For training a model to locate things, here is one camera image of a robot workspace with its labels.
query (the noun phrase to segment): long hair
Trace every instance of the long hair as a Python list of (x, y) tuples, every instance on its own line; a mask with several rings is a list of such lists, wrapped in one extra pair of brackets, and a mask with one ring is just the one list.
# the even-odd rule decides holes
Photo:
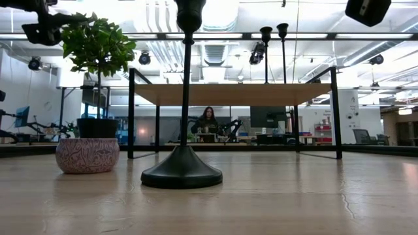
[(211, 109), (211, 111), (212, 111), (212, 117), (210, 117), (210, 120), (215, 120), (215, 112), (214, 112), (214, 109), (211, 106), (207, 106), (204, 109), (203, 114), (201, 116), (201, 119), (206, 119), (206, 112), (208, 111), (208, 109)]

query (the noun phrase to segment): plant stem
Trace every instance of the plant stem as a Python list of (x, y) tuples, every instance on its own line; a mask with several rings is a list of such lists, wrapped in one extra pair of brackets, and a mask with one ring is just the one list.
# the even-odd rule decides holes
[(101, 71), (100, 69), (97, 71), (97, 89), (99, 90), (99, 96), (97, 97), (97, 119), (100, 119), (100, 101), (101, 101), (101, 93), (102, 93), (102, 80), (101, 80)]

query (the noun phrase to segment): green leaves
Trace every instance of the green leaves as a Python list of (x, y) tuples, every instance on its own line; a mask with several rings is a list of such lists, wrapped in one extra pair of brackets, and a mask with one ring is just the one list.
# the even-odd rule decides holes
[(98, 18), (95, 13), (88, 18), (88, 23), (63, 27), (61, 38), (63, 57), (70, 57), (74, 63), (73, 72), (101, 71), (104, 76), (113, 76), (120, 70), (127, 71), (128, 61), (135, 58), (135, 42), (129, 41), (118, 25)]

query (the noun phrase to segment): floor lamp base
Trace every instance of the floor lamp base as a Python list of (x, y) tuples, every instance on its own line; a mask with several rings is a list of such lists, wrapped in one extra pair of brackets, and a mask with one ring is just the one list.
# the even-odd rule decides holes
[(178, 146), (158, 165), (143, 171), (142, 184), (160, 189), (196, 189), (222, 183), (222, 172), (204, 163), (190, 146)]

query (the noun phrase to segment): patterned flower pot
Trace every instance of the patterned flower pot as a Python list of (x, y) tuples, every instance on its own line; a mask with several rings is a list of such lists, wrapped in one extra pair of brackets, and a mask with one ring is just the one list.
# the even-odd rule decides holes
[(117, 139), (61, 139), (56, 149), (59, 168), (68, 174), (91, 174), (111, 171), (119, 159)]

